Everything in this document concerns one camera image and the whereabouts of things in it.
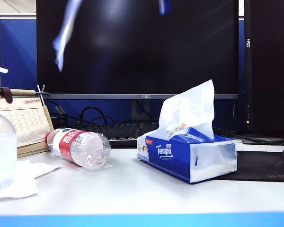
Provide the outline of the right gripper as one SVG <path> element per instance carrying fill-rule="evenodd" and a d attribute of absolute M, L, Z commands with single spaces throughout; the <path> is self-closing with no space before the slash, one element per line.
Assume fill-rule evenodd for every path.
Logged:
<path fill-rule="evenodd" d="M 160 15 L 167 15 L 171 12 L 171 0 L 158 0 Z"/>

